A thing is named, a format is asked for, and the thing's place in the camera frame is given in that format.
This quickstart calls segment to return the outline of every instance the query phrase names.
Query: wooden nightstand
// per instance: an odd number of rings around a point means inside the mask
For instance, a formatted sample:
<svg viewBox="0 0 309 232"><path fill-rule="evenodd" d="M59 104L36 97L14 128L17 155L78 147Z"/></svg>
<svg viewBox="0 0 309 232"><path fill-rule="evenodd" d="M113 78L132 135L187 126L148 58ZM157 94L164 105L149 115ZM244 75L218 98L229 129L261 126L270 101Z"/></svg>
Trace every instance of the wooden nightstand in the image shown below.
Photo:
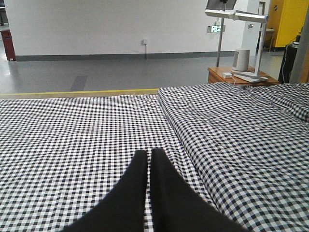
<svg viewBox="0 0 309 232"><path fill-rule="evenodd" d="M227 83L234 84L235 82L235 85L247 85L247 86L272 86L272 85L281 84L279 81L270 77L267 73L264 73L264 72L260 72L262 75L268 77L268 80L264 82L250 83L248 81L242 80L237 77L233 77L235 81L231 77L224 79L222 73L225 73L225 72L230 73L231 69L232 67L209 67L208 68L208 71L209 71L208 83L227 82Z"/></svg>

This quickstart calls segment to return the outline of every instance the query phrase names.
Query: small white box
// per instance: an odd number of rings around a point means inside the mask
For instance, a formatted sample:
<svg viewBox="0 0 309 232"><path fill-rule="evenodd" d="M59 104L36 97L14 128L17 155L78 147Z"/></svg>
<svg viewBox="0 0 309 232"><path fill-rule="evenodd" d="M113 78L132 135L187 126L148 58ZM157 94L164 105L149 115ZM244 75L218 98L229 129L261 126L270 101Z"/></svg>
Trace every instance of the small white box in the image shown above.
<svg viewBox="0 0 309 232"><path fill-rule="evenodd" d="M230 73L230 72L224 72L224 73L222 73L223 74L223 78L229 78L229 77L231 77L233 74L232 73Z"/></svg>

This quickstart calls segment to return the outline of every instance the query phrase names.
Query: mattress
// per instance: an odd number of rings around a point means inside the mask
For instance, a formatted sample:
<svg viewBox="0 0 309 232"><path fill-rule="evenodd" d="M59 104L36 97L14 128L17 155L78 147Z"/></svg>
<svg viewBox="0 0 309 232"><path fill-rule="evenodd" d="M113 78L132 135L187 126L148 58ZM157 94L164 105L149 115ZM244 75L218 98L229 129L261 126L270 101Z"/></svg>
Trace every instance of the mattress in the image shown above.
<svg viewBox="0 0 309 232"><path fill-rule="evenodd" d="M62 230L104 198L136 150L156 147L212 203L156 95L0 100L0 230ZM149 199L148 186L145 231Z"/></svg>
<svg viewBox="0 0 309 232"><path fill-rule="evenodd" d="M309 231L309 85L159 90L214 207L250 231Z"/></svg>

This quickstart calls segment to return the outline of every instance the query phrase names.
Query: lamp arm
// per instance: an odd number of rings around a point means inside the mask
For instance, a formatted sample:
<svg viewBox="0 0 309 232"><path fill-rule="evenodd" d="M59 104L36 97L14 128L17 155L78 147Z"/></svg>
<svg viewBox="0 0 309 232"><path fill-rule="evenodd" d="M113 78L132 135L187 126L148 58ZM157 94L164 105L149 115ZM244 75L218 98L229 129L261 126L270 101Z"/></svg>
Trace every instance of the lamp arm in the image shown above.
<svg viewBox="0 0 309 232"><path fill-rule="evenodd" d="M267 29L267 23L262 23L262 31L261 31L260 41L259 41L259 49L258 49L258 52L257 52L255 70L254 70L255 76L258 76L259 71L260 71L260 65L261 65L261 58L262 58L264 41L265 41L266 29Z"/></svg>

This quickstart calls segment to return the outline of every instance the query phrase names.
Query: red cabinet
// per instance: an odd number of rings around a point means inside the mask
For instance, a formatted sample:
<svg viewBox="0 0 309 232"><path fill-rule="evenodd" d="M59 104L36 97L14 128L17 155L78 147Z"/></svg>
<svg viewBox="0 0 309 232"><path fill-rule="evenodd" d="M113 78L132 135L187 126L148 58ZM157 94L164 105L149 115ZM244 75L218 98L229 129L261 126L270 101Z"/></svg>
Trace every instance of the red cabinet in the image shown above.
<svg viewBox="0 0 309 232"><path fill-rule="evenodd" d="M11 37L11 31L9 29L2 30L1 35L2 35L2 40L3 40L4 49L6 53L6 58L8 59L8 61L15 61L16 56L15 56L13 41Z"/></svg>

